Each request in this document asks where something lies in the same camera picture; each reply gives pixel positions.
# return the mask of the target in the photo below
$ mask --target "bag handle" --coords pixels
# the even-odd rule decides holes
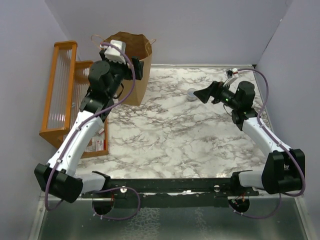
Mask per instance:
[[[157,39],[151,39],[151,40],[149,40],[149,41],[145,44],[144,47],[145,47],[146,52],[148,53],[148,56],[150,56],[150,55],[152,54],[152,52],[150,53],[150,51],[151,51],[151,46],[152,46],[152,44],[154,44],[156,41],[157,41]]]
[[[93,37],[98,37],[98,38],[102,39],[102,42],[104,42],[105,39],[104,39],[102,36],[98,35],[98,34],[92,34],[92,35],[91,35],[91,41],[93,42],[93,44],[94,44],[98,49],[101,50],[100,44],[96,43],[96,42],[93,40]]]

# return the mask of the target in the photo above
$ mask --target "brown paper bag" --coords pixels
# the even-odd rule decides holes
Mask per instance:
[[[131,60],[132,57],[139,57],[139,60],[144,62],[142,79],[135,81],[133,92],[123,102],[127,105],[139,106],[144,98],[149,81],[152,60],[152,44],[155,42],[155,40],[149,41],[143,34],[136,35],[123,31],[108,37],[105,41],[110,43],[111,40],[125,42],[125,54],[129,57],[129,59]],[[128,94],[132,87],[133,81],[132,79],[124,80],[122,83],[124,89],[119,97],[119,100],[123,99]],[[117,94],[119,94],[121,90],[122,87],[119,87]]]

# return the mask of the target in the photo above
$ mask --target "wall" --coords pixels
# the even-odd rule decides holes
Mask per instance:
[[[0,239],[27,239],[40,188],[33,173],[53,148],[38,133],[53,45],[65,41],[43,0],[0,8]]]
[[[305,200],[315,226],[320,226],[319,12],[320,1],[294,0],[257,66],[269,79],[267,109],[275,133],[305,152]]]
[[[119,31],[157,39],[155,64],[256,64],[292,0],[46,0],[79,44]]]

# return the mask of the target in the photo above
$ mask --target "white marble surface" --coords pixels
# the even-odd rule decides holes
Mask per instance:
[[[222,103],[187,101],[189,88],[203,89],[214,80],[226,80],[223,68],[151,69],[141,106],[121,105],[109,115],[109,155],[82,159],[77,173],[209,178],[262,169],[266,158],[233,124]],[[262,102],[253,73],[242,72],[230,89],[235,91],[240,81],[255,84],[258,110]]]

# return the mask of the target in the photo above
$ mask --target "marble table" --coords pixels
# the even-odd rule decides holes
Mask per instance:
[[[99,171],[112,178],[211,178],[263,169],[266,158],[226,113],[223,104],[189,102],[189,88],[225,81],[225,68],[152,68],[140,106],[121,105],[109,115],[109,155],[82,159],[77,174]],[[255,85],[254,74],[233,83]],[[268,125],[266,114],[264,122]]]

